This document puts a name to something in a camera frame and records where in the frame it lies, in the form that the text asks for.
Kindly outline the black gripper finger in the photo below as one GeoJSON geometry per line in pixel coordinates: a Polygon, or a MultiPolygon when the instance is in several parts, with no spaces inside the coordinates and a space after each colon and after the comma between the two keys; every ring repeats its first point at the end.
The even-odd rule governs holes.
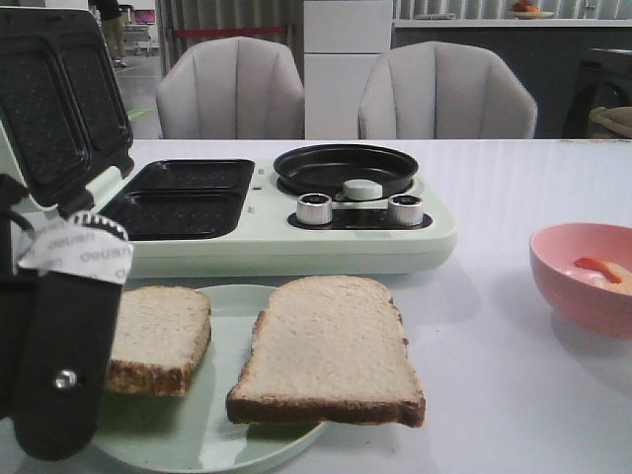
{"type": "Polygon", "coordinates": [[[122,226],[88,210],[25,236],[11,276],[10,418],[22,450],[53,461],[97,429],[133,247],[122,226]]]}

